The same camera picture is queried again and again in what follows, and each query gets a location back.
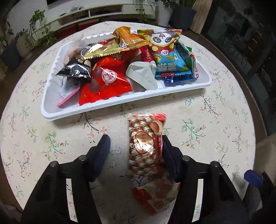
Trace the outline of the small plant beige pot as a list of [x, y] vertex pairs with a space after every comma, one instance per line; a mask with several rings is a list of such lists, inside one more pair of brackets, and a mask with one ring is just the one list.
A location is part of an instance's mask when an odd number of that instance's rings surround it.
[[24, 60], [30, 58], [32, 55], [32, 45], [28, 39], [28, 31], [23, 28], [20, 32], [18, 32], [15, 36], [15, 42], [20, 56]]

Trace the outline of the green seaweed snack packet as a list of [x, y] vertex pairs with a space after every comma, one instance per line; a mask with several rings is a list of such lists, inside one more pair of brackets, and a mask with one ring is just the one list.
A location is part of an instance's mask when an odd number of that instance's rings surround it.
[[179, 53], [181, 59], [184, 61], [184, 67], [181, 68], [182, 74], [191, 75], [192, 78], [197, 79], [197, 67], [196, 67], [196, 58], [191, 52], [191, 48], [187, 47], [183, 42], [176, 42], [176, 50]]

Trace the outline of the pink lollipop snack bag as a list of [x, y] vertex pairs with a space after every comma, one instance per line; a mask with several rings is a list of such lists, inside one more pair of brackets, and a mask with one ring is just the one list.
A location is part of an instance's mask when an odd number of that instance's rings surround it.
[[67, 102], [72, 96], [74, 96], [80, 89], [80, 81], [75, 78], [67, 78], [64, 77], [61, 89], [59, 91], [60, 97], [59, 102], [57, 104], [58, 107]]

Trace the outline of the red storage box right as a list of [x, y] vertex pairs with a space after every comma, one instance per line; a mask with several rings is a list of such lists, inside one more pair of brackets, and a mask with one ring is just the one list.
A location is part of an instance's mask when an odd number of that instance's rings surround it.
[[81, 30], [84, 30], [92, 25], [95, 25], [99, 23], [99, 21], [92, 21], [92, 22], [89, 22], [89, 21], [86, 21], [86, 22], [80, 22], [78, 24], [78, 30], [81, 31]]

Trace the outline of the red heart pattern packet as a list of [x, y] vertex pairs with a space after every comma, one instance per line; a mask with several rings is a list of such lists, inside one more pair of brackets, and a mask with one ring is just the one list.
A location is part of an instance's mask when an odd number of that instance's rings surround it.
[[133, 197], [150, 214], [176, 199], [179, 183], [169, 175], [168, 158], [162, 142], [165, 113], [131, 114], [128, 116], [128, 176], [137, 181]]

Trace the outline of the white TV console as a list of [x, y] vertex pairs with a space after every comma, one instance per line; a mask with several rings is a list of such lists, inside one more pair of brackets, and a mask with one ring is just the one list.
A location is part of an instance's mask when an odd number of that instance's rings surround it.
[[132, 1], [85, 1], [72, 6], [60, 4], [45, 11], [46, 22], [52, 22], [53, 30], [79, 22], [98, 20], [101, 17], [131, 15], [138, 16]]

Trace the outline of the tall bird-of-paradise plant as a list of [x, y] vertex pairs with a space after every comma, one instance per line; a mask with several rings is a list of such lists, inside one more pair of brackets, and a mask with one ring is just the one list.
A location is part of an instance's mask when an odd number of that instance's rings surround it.
[[176, 29], [188, 30], [196, 15], [196, 10], [193, 9], [195, 2], [194, 0], [178, 1], [173, 7], [169, 20], [170, 26]]

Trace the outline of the trailing vine plant left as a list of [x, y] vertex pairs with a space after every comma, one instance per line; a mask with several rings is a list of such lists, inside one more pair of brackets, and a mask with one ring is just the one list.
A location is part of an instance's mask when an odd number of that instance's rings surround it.
[[58, 39], [51, 29], [52, 22], [47, 23], [45, 11], [36, 10], [29, 20], [28, 39], [32, 48], [47, 49]]

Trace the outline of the red chocolate snack bag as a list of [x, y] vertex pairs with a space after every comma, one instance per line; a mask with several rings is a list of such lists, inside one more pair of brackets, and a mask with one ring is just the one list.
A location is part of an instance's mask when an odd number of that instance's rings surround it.
[[99, 60], [93, 67], [91, 82], [80, 88], [79, 105], [118, 97], [132, 91], [125, 76], [129, 64], [123, 58], [104, 57]]

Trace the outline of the black cookie snack bag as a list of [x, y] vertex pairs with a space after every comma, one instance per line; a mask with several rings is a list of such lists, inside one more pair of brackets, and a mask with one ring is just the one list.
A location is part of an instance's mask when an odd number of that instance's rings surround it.
[[90, 59], [81, 55], [80, 49], [75, 49], [68, 55], [68, 63], [57, 73], [59, 76], [68, 78], [84, 78], [91, 80], [92, 64]]

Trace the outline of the white plastic tray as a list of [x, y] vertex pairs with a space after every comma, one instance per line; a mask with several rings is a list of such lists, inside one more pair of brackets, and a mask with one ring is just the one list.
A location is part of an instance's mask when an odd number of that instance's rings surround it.
[[196, 90], [209, 87], [212, 83], [210, 73], [202, 66], [199, 60], [196, 60], [197, 74], [199, 77], [194, 81], [184, 81], [180, 83], [166, 84], [163, 80], [158, 80], [158, 88], [156, 90], [143, 90], [137, 84], [133, 84], [133, 91], [125, 93], [118, 97], [112, 97], [107, 100], [99, 100], [94, 103], [79, 105], [79, 94], [67, 100], [64, 105], [58, 106], [59, 91], [61, 89], [62, 78], [57, 73], [63, 68], [64, 61], [68, 50], [73, 49], [75, 41], [70, 41], [59, 49], [57, 56], [51, 67], [48, 79], [45, 85], [43, 98], [41, 102], [41, 113], [46, 120], [57, 120], [79, 113], [98, 110], [109, 106], [119, 105], [132, 101], [142, 100], [146, 98], [166, 95], [170, 93], [178, 93], [188, 90]]

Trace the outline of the trailing vine plant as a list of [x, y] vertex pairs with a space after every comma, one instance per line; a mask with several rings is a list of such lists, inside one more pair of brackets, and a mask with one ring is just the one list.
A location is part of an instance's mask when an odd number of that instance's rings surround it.
[[47, 23], [45, 11], [36, 10], [29, 20], [28, 39], [32, 48], [47, 49], [58, 39], [51, 29], [52, 22]]
[[138, 12], [138, 21], [144, 24], [155, 24], [158, 9], [154, 1], [134, 0], [132, 4]]

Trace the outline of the red storage box left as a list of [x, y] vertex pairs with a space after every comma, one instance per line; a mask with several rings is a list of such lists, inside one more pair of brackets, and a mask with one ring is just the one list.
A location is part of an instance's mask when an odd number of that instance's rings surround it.
[[71, 34], [74, 34], [79, 31], [79, 25], [71, 25], [64, 27], [62, 29], [59, 29], [55, 32], [55, 37], [57, 39], [63, 39], [65, 37], [70, 36]]

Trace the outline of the small leafy plant white pot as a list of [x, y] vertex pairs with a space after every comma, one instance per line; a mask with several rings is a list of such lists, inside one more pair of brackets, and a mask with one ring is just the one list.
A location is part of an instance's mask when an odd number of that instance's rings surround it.
[[173, 7], [176, 5], [175, 0], [158, 0], [155, 1], [157, 6], [157, 23], [159, 26], [168, 27], [168, 23], [173, 12]]

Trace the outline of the beige curtain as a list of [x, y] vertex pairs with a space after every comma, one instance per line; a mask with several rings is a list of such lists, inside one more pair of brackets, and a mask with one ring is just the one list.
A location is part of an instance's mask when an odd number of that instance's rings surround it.
[[207, 16], [209, 14], [213, 0], [196, 0], [192, 9], [196, 11], [194, 19], [191, 23], [190, 29], [196, 34], [200, 34]]

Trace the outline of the red storage box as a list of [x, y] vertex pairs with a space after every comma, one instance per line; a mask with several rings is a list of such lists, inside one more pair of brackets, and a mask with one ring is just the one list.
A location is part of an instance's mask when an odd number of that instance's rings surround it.
[[59, 29], [55, 32], [55, 37], [57, 39], [63, 39], [65, 37], [70, 36], [71, 34], [74, 34], [79, 31], [79, 25], [71, 25], [64, 27], [62, 29]]
[[86, 22], [80, 22], [78, 24], [78, 30], [81, 31], [81, 30], [84, 30], [92, 25], [95, 25], [99, 23], [99, 21], [92, 21], [92, 22], [89, 22], [89, 21], [86, 21]]

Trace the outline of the glass sliding door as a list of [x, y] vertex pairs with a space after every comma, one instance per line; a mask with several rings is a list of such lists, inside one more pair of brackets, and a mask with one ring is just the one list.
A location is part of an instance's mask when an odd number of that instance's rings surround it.
[[202, 34], [238, 70], [275, 133], [275, 1], [213, 1]]

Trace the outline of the tall tree plant dark pot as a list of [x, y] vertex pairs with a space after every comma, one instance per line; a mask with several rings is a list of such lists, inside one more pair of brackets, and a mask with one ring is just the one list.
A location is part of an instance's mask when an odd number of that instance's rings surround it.
[[1, 60], [8, 71], [14, 71], [22, 61], [13, 37], [14, 32], [9, 21], [1, 16]]

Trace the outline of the panda snack bag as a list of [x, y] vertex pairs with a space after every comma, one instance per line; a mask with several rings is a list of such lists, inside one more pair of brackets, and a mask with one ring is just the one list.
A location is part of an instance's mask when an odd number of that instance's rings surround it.
[[181, 29], [139, 29], [137, 34], [150, 42], [149, 51], [157, 65], [156, 78], [183, 75], [184, 61], [176, 50], [176, 42], [181, 37]]

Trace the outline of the trailing vine plant right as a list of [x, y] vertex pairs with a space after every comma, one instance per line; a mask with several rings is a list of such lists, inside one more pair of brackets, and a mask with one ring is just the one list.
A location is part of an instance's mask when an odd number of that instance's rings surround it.
[[144, 24], [155, 24], [158, 9], [154, 1], [134, 0], [132, 4], [138, 12], [138, 21]]

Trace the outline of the white red ice-cream style packet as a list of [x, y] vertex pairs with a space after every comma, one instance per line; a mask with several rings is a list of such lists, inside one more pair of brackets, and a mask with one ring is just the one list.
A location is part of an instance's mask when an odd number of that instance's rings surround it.
[[156, 70], [154, 57], [149, 49], [143, 46], [138, 49], [128, 66], [126, 76], [146, 90], [155, 90], [158, 87], [155, 79]]

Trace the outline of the gold red pie packet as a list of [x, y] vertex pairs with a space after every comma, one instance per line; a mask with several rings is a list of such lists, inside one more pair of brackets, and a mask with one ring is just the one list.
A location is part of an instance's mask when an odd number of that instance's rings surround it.
[[87, 48], [81, 51], [81, 55], [85, 59], [92, 59], [96, 57], [105, 57], [108, 55], [120, 53], [121, 48], [116, 38], [110, 38], [97, 43], [89, 44]]

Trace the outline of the orange snack packet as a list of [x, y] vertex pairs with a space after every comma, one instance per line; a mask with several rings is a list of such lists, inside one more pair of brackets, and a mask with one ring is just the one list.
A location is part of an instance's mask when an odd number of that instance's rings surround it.
[[112, 33], [113, 36], [119, 39], [121, 51], [129, 51], [139, 49], [143, 46], [150, 45], [150, 42], [142, 39], [138, 34], [131, 33], [131, 28], [121, 26]]

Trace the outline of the pale pink long packet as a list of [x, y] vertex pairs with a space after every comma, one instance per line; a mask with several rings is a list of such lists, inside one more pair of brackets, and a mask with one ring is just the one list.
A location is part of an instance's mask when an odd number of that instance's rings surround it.
[[76, 40], [72, 42], [69, 46], [69, 50], [67, 50], [63, 63], [66, 65], [74, 56], [79, 55], [80, 52], [85, 48], [85, 40], [83, 34]]

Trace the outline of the blue Tipo bread packet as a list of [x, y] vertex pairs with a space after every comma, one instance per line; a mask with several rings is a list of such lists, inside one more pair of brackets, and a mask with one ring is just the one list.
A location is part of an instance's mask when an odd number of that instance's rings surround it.
[[177, 83], [188, 80], [194, 80], [195, 78], [190, 74], [178, 75], [178, 76], [169, 76], [164, 78], [165, 83]]

